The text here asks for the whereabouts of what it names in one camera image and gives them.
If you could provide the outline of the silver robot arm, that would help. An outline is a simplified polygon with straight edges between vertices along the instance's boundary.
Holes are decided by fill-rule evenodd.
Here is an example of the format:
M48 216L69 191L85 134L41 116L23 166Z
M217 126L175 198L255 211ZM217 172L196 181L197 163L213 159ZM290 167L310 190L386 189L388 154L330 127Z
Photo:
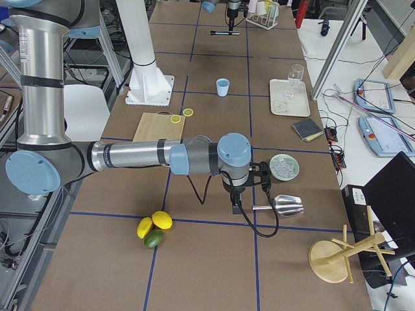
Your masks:
M219 0L203 0L201 6L206 12L212 13L219 3L220 3ZM225 21L226 21L226 24L228 25L228 32L233 32L233 29L235 27L235 19L238 16L240 7L241 7L241 1L238 1L238 0L227 0L226 1Z
M99 34L98 1L9 1L19 30L24 132L6 161L10 182L26 194L45 194L107 168L169 167L177 175L221 176L236 211L241 193L260 185L270 192L270 169L254 163L249 140L229 133L216 143L191 139L74 142L64 126L63 38L70 31Z

